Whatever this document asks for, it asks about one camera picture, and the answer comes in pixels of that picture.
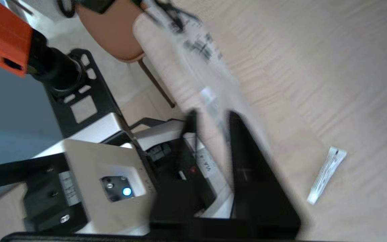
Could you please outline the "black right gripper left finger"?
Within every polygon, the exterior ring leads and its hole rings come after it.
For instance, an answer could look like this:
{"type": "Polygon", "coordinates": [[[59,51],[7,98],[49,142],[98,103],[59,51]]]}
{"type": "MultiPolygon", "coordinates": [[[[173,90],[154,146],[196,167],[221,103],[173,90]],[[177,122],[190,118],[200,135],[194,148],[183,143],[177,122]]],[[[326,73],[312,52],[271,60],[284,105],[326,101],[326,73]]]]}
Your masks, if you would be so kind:
{"type": "Polygon", "coordinates": [[[157,197],[151,222],[181,222],[205,211],[214,202],[214,190],[199,168],[198,114],[190,111],[169,153],[156,162],[157,197]]]}

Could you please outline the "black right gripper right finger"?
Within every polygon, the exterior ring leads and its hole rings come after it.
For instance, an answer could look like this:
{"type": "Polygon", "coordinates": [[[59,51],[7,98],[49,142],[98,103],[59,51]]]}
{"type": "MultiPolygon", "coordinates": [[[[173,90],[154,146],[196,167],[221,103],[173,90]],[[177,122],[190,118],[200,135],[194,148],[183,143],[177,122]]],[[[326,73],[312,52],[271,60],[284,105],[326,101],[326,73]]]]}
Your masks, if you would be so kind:
{"type": "Polygon", "coordinates": [[[229,113],[235,218],[249,237],[296,237],[301,219],[241,115],[229,113]]]}

